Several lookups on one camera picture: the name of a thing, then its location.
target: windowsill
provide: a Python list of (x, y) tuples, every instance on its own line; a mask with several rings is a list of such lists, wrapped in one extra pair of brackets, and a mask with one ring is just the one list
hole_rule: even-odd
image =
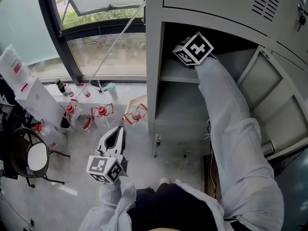
[[(68, 84), (72, 89), (75, 98), (82, 90), (81, 86), (76, 86), (73, 83)], [(64, 97), (60, 91), (58, 90), (55, 84), (45, 84), (45, 88), (48, 92), (55, 98), (57, 102), (61, 105), (67, 105), (71, 98), (69, 96)], [(115, 83), (118, 99), (112, 100), (108, 91), (104, 91), (103, 93), (99, 93), (97, 91), (98, 87), (89, 85), (88, 89), (90, 91), (91, 96), (86, 98), (86, 96), (82, 93), (78, 97), (79, 103), (90, 103), (90, 104), (117, 104), (126, 106), (131, 99), (140, 97), (142, 95), (147, 94), (146, 84), (143, 83)]]

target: locker door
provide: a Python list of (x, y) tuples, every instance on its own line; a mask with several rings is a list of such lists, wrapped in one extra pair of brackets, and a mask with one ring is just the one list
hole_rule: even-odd
[(271, 36), (285, 0), (164, 0), (164, 7), (217, 15)]
[(294, 71), (299, 68), (288, 60), (277, 63), (270, 53), (265, 55), (259, 53), (250, 62), (237, 84), (252, 117), (260, 124), (262, 144), (271, 141), (279, 153), (308, 136), (308, 123), (290, 86), (291, 80), (282, 77), (282, 64), (289, 64)]
[(300, 28), (299, 32), (297, 31), (301, 15), (298, 9), (299, 4), (308, 12), (308, 1), (304, 5), (301, 0), (292, 0), (292, 4), (288, 8), (287, 20), (284, 22), (277, 41), (308, 64), (308, 22)]

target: white lab coat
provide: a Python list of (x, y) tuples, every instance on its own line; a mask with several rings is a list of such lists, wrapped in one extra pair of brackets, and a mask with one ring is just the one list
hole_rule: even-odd
[[(252, 231), (279, 231), (283, 223), (283, 198), (261, 151), (258, 122), (250, 117), (243, 95), (218, 60), (207, 57), (196, 66), (196, 71), (211, 121), (222, 199), (218, 203), (179, 180), (175, 183), (207, 203), (218, 231), (232, 231), (224, 219), (235, 216)], [(119, 189), (119, 184), (100, 188), (102, 204), (89, 211), (79, 231), (131, 230), (127, 210), (136, 201), (136, 189), (126, 184), (123, 195)]]

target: round white cushion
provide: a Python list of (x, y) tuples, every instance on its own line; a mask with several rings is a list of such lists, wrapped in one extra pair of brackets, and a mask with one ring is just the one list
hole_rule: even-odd
[(47, 163), (47, 150), (44, 143), (32, 146), (28, 152), (28, 165), (33, 171), (38, 171), (45, 167)]

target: person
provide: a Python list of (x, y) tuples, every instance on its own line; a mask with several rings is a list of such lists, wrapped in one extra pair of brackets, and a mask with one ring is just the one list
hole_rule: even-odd
[[(88, 213), (79, 231), (281, 230), (283, 197), (261, 151), (258, 122), (250, 117), (243, 95), (218, 59), (211, 55), (195, 69), (211, 121), (221, 201), (179, 180), (170, 184), (163, 179), (157, 192), (136, 191), (126, 184), (122, 194), (120, 183), (109, 190), (102, 186), (100, 212)], [(94, 222), (94, 229), (87, 229)]]

